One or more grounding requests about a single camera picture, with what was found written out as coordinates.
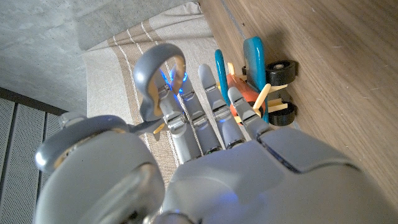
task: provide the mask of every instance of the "wooden toy car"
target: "wooden toy car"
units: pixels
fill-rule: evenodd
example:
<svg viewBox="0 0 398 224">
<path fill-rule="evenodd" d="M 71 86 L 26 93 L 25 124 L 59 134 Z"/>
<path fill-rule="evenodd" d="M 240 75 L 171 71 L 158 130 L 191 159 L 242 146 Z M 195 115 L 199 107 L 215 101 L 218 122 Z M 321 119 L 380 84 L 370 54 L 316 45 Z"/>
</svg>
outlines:
<svg viewBox="0 0 398 224">
<path fill-rule="evenodd" d="M 295 80 L 295 65 L 291 60 L 283 60 L 265 65 L 264 51 L 261 39 L 253 37 L 243 43 L 246 66 L 242 68 L 242 75 L 236 75 L 232 63 L 228 63 L 229 74 L 224 67 L 221 50 L 216 50 L 216 66 L 220 89 L 223 98 L 231 107 L 231 112 L 237 122 L 241 122 L 235 109 L 228 99 L 228 88 L 235 86 L 253 106 L 253 110 L 267 123 L 285 126 L 293 122 L 296 106 L 281 98 L 268 100 L 267 94 L 287 87 Z"/>
</svg>

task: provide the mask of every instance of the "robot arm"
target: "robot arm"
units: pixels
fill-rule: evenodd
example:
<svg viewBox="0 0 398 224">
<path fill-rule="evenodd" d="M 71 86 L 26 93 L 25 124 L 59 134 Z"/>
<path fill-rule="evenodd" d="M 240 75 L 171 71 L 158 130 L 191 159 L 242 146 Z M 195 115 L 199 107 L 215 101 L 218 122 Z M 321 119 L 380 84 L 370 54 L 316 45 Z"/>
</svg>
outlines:
<svg viewBox="0 0 398 224">
<path fill-rule="evenodd" d="M 159 70 L 170 57 L 177 58 L 171 84 Z M 52 176 L 40 192 L 35 222 L 142 223 L 151 217 L 155 223 L 398 222 L 397 211 L 356 164 L 299 131 L 271 131 L 231 88 L 229 100 L 252 138 L 246 141 L 209 66 L 198 72 L 225 150 L 184 75 L 181 50 L 158 45 L 134 69 L 144 96 L 142 124 L 66 114 L 70 122 L 38 148 L 37 166 Z M 167 190 L 138 137 L 158 131 L 162 117 L 183 162 Z"/>
</svg>

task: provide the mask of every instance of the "wooden table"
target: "wooden table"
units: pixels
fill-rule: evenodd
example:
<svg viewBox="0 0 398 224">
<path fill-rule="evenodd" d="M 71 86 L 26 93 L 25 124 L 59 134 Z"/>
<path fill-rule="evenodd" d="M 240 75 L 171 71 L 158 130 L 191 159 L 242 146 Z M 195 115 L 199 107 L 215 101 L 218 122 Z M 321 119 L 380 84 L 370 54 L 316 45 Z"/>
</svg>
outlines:
<svg viewBox="0 0 398 224">
<path fill-rule="evenodd" d="M 288 92 L 302 131 L 349 155 L 398 208 L 398 2 L 201 0 L 224 59 L 244 65 L 258 35 L 266 62 L 295 60 Z"/>
</svg>

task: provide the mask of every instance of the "striped cloth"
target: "striped cloth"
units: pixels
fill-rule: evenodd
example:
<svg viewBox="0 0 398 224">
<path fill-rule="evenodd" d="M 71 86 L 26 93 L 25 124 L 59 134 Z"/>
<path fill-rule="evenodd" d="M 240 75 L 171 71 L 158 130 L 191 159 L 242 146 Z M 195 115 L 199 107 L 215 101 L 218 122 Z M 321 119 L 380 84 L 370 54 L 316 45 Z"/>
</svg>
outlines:
<svg viewBox="0 0 398 224">
<path fill-rule="evenodd" d="M 188 2 L 143 21 L 83 54 L 87 72 L 88 117 L 114 114 L 130 124 L 141 123 L 139 107 L 142 96 L 136 90 L 132 71 L 137 59 L 146 50 L 164 42 L 181 48 L 193 87 L 203 108 L 211 114 L 197 71 L 199 65 L 206 63 L 218 80 L 214 59 L 218 46 L 199 4 Z M 171 58 L 160 69 L 169 73 L 174 63 Z M 209 119 L 216 128 L 214 119 Z M 167 185 L 180 164 L 170 133 L 162 131 L 160 141 L 156 141 L 151 134 L 141 137 L 156 158 Z"/>
</svg>

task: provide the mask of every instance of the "black wheel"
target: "black wheel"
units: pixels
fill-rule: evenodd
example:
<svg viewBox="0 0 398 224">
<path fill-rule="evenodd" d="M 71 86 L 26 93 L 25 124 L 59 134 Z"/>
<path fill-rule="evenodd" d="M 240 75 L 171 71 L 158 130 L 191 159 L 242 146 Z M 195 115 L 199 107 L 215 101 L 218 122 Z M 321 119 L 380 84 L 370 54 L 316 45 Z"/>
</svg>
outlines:
<svg viewBox="0 0 398 224">
<path fill-rule="evenodd" d="M 296 78 L 296 62 L 282 60 L 270 63 L 266 67 L 267 81 L 272 86 L 286 85 Z"/>
<path fill-rule="evenodd" d="M 246 66 L 243 66 L 243 67 L 242 67 L 242 74 L 243 74 L 243 75 L 246 75 Z"/>
<path fill-rule="evenodd" d="M 290 102 L 287 103 L 287 108 L 279 111 L 275 111 L 268 114 L 270 124 L 275 126 L 286 126 L 294 121 L 295 116 L 295 105 Z"/>
</svg>

